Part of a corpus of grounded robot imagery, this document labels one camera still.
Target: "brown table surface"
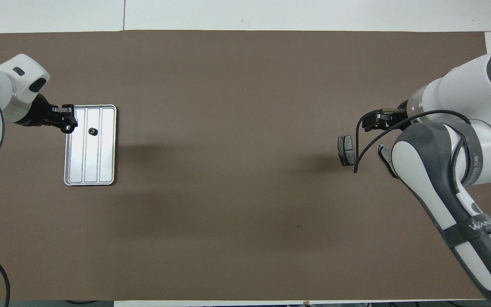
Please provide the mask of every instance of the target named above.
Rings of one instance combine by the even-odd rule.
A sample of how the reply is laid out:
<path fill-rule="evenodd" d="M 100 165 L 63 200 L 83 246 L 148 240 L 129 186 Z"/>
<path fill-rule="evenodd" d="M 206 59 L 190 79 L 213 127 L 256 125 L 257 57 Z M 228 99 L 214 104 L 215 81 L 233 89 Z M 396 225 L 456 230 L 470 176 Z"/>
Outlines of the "brown table surface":
<path fill-rule="evenodd" d="M 483 33 L 0 35 L 0 63 L 22 52 L 51 103 L 117 106 L 117 181 L 66 186 L 64 135 L 7 126 L 12 299 L 481 298 L 376 149 L 353 174 L 337 137 L 484 54 Z M 470 190 L 491 214 L 491 184 Z"/>

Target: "black strap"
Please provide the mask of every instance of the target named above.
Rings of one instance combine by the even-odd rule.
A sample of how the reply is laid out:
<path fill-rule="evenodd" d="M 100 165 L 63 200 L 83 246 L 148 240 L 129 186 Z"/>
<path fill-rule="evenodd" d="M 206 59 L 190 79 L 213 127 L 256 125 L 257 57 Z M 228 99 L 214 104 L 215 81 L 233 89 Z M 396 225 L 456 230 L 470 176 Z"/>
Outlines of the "black strap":
<path fill-rule="evenodd" d="M 452 249 L 461 243 L 465 243 L 491 232 L 491 218 L 482 213 L 461 221 L 454 226 L 442 231 L 442 238 L 448 248 Z"/>

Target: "metal tray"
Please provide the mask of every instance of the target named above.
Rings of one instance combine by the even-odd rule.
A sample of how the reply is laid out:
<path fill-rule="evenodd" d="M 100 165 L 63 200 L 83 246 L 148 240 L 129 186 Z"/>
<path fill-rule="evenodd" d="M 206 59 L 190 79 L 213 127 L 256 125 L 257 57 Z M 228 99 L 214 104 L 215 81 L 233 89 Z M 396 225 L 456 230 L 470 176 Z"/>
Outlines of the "metal tray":
<path fill-rule="evenodd" d="M 66 135 L 64 183 L 68 186 L 110 185 L 115 179 L 117 107 L 76 105 L 78 126 Z"/>

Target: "white robotic arm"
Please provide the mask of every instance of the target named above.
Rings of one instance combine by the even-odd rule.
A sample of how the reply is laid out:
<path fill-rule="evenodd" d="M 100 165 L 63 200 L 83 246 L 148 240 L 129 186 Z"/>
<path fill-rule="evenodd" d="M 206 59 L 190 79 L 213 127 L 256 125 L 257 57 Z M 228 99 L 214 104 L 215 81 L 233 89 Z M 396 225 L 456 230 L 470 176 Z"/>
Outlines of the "white robotic arm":
<path fill-rule="evenodd" d="M 19 54 L 0 65 L 0 147 L 4 123 L 56 126 L 71 133 L 77 126 L 73 105 L 50 105 L 39 91 L 48 72 L 29 56 Z"/>
<path fill-rule="evenodd" d="M 397 128 L 417 117 L 392 148 L 392 168 L 491 301 L 491 218 L 465 190 L 491 182 L 491 54 L 454 68 L 400 107 L 405 105 L 364 116 L 363 128 Z"/>

